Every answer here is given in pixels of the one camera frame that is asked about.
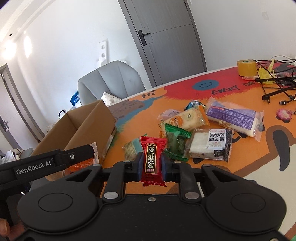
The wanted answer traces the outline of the person's left hand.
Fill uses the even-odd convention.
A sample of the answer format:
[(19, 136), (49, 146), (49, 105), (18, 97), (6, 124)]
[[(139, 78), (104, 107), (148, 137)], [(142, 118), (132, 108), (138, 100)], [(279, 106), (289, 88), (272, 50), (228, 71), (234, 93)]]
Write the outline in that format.
[(10, 234), (9, 223), (5, 219), (0, 219), (0, 235), (2, 237), (7, 237)]

